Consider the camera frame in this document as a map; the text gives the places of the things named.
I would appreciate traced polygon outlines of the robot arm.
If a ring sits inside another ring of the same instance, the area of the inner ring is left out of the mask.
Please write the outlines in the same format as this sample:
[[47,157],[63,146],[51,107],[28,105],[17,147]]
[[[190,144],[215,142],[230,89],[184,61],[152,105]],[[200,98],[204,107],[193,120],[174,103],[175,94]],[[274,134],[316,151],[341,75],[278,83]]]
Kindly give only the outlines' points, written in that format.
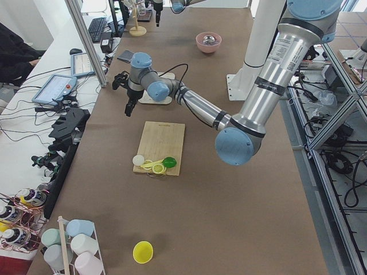
[[147,93],[153,100],[174,98],[192,114],[218,131],[215,149],[220,159],[233,166],[248,162],[259,150],[265,125],[309,48],[335,37],[341,1],[260,1],[247,53],[255,49],[259,65],[244,82],[249,89],[241,110],[229,115],[190,90],[182,81],[160,77],[147,53],[125,51],[129,72],[114,77],[113,89],[125,88],[130,116]]
[[[171,11],[174,14],[179,14],[184,11],[184,9],[190,5],[195,3],[203,2],[204,0],[171,0]],[[152,0],[152,1],[145,1],[145,4],[148,3],[153,4],[153,9],[155,10],[155,23],[156,26],[159,27],[160,19],[161,19],[161,11],[163,10],[163,1],[162,0]]]

